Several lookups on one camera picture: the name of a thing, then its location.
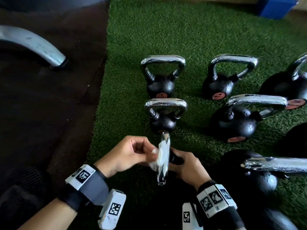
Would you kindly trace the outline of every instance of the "right hand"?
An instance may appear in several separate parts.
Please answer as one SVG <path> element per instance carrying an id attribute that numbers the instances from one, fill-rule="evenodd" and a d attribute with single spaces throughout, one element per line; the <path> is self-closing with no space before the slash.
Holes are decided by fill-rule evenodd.
<path id="1" fill-rule="evenodd" d="M 174 149 L 172 151 L 176 156 L 181 157 L 185 162 L 182 165 L 169 163 L 169 170 L 177 173 L 178 177 L 184 182 L 192 185 L 198 191 L 198 188 L 211 180 L 209 174 L 202 166 L 201 162 L 191 152 L 184 152 Z"/>

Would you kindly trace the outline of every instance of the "black sleeve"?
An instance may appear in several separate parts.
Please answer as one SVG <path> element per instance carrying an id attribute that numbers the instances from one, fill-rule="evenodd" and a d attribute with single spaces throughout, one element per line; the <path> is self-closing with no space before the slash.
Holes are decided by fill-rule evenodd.
<path id="1" fill-rule="evenodd" d="M 204 189 L 216 184 L 215 181 L 211 180 L 204 183 L 198 189 L 198 194 L 201 193 Z M 213 228 L 218 228 L 221 230 L 236 230 L 245 227 L 241 217 L 239 216 L 237 210 L 230 206 L 223 211 L 218 212 L 211 218 L 208 218 L 205 214 L 203 207 L 200 202 L 197 200 L 197 215 L 201 219 L 204 226 L 209 225 Z"/>

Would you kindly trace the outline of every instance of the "left hand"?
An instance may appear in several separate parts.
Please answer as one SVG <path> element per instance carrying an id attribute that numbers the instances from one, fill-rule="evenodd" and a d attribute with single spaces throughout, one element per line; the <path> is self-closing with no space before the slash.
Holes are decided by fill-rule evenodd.
<path id="1" fill-rule="evenodd" d="M 109 178 L 135 164 L 156 161 L 158 154 L 151 153 L 154 149 L 147 137 L 128 135 L 94 165 Z"/>

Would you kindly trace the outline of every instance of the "artificial turf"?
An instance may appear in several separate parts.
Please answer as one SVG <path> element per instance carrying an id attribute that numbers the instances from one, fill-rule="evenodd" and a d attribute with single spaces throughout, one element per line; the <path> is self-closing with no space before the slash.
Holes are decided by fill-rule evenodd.
<path id="1" fill-rule="evenodd" d="M 159 136 L 149 127 L 144 104 L 149 100 L 140 61 L 155 54 L 177 54 L 186 59 L 186 69 L 176 81 L 175 98 L 185 100 L 188 111 L 171 133 L 172 146 L 193 152 L 204 166 L 212 165 L 227 151 L 252 149 L 262 155 L 279 155 L 275 144 L 293 126 L 306 121 L 307 107 L 284 111 L 261 122 L 254 137 L 240 144 L 225 144 L 208 135 L 212 114 L 225 101 L 200 97 L 207 64 L 222 53 L 259 58 L 258 68 L 235 85 L 232 95 L 257 93 L 266 78 L 286 69 L 307 51 L 305 30 L 288 19 L 271 20 L 233 6 L 187 0 L 111 0 L 107 31 L 107 62 L 96 113 L 88 160 L 94 162 L 126 135 L 142 135 L 155 145 Z M 233 74 L 239 65 L 222 64 L 218 70 Z M 170 67 L 152 67 L 171 72 Z M 158 190 L 148 168 L 135 166 L 116 174 L 108 184 L 122 190 L 127 201 L 119 226 L 129 222 Z M 306 229 L 307 180 L 280 180 L 277 208 L 299 229 Z"/>

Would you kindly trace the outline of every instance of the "metal handle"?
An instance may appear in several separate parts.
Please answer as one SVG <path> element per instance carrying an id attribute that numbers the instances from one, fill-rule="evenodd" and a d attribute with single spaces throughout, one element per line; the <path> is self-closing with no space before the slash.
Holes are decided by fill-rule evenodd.
<path id="1" fill-rule="evenodd" d="M 176 69 L 171 76 L 178 78 L 179 74 L 185 68 L 185 59 L 178 55 L 151 55 L 144 58 L 141 61 L 141 70 L 147 81 L 154 82 L 155 76 L 149 71 L 147 65 L 149 64 L 161 64 L 161 63 L 174 63 L 178 64 L 178 69 Z"/>
<path id="2" fill-rule="evenodd" d="M 255 171 L 274 171 L 284 173 L 307 173 L 307 159 L 285 157 L 252 157 L 241 167 Z"/>
<path id="3" fill-rule="evenodd" d="M 233 107 L 240 104 L 262 104 L 262 105 L 276 105 L 280 108 L 267 108 L 259 112 L 262 119 L 265 119 L 277 112 L 285 109 L 288 105 L 288 100 L 282 96 L 260 95 L 260 94 L 239 94 L 232 96 L 226 103 L 226 106 Z"/>
<path id="4" fill-rule="evenodd" d="M 258 64 L 258 59 L 247 55 L 232 55 L 232 54 L 221 54 L 213 58 L 208 65 L 208 74 L 212 74 L 212 80 L 217 79 L 216 65 L 220 62 L 232 62 L 232 63 L 243 63 L 247 64 L 247 68 L 237 73 L 239 80 L 242 80 L 248 73 L 250 73 Z"/>
<path id="5" fill-rule="evenodd" d="M 19 27 L 0 26 L 0 40 L 22 45 L 45 59 L 51 68 L 62 65 L 66 57 L 39 35 Z"/>
<path id="6" fill-rule="evenodd" d="M 291 79 L 293 81 L 298 78 L 299 71 L 306 61 L 307 61 L 307 52 L 300 55 L 294 62 L 292 62 L 288 66 L 287 72 L 289 72 L 291 74 Z"/>
<path id="7" fill-rule="evenodd" d="M 167 160 L 164 162 L 162 166 L 158 167 L 158 171 L 157 171 L 158 185 L 165 185 L 166 176 L 169 170 L 169 154 L 171 151 L 171 140 L 169 138 L 169 133 L 167 131 L 163 131 L 161 134 L 161 142 L 164 140 L 167 145 L 167 151 L 164 152 L 164 153 L 167 153 L 167 156 L 166 156 Z"/>
<path id="8" fill-rule="evenodd" d="M 180 116 L 188 108 L 188 104 L 178 98 L 153 98 L 144 105 L 145 111 L 150 117 L 156 117 L 157 112 L 154 109 L 173 109 L 174 116 L 180 118 Z"/>

